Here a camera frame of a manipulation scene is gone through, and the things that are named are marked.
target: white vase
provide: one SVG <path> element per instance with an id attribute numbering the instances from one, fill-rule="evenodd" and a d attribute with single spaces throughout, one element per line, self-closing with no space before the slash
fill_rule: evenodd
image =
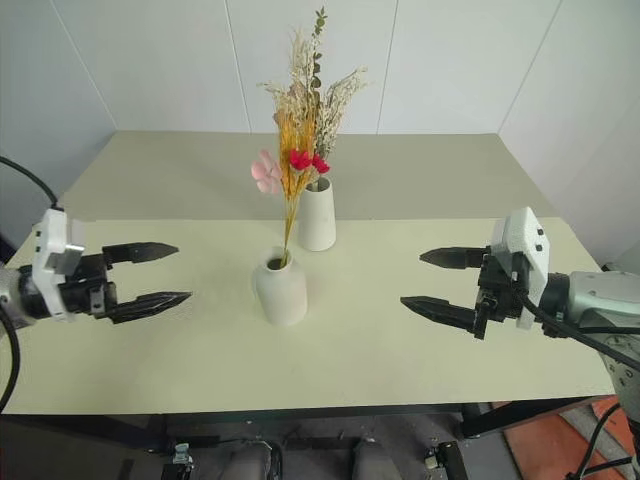
<path id="1" fill-rule="evenodd" d="M 307 250 L 320 252 L 336 243 L 336 211 L 333 205 L 333 185 L 320 177 L 318 190 L 312 184 L 302 192 L 298 207 L 298 242 Z"/>
<path id="2" fill-rule="evenodd" d="M 266 251 L 253 271 L 253 290 L 267 320 L 274 325 L 292 325 L 307 313 L 307 281 L 291 254 L 280 267 L 282 247 Z"/>

